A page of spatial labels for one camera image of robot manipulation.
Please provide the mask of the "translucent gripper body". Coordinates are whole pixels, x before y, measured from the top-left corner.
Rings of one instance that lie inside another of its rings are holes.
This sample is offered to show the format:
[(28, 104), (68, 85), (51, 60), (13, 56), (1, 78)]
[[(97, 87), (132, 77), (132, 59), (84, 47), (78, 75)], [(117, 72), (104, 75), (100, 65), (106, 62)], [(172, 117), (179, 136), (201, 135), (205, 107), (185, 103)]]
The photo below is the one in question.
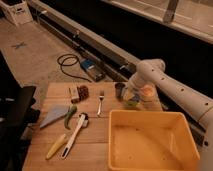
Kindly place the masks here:
[(130, 82), (127, 82), (124, 88), (123, 99), (126, 101), (130, 100), (136, 94), (139, 95), (138, 90), (134, 88)]

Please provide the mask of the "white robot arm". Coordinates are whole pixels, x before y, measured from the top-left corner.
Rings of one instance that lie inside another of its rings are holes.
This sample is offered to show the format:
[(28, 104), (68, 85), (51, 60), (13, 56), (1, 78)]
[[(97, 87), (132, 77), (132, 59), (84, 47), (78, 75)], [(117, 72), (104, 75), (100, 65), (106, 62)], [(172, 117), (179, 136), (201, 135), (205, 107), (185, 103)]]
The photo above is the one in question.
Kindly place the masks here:
[(213, 171), (213, 99), (165, 74), (165, 62), (162, 59), (140, 61), (127, 87), (139, 94), (140, 88), (148, 83), (158, 87), (206, 130), (199, 171)]

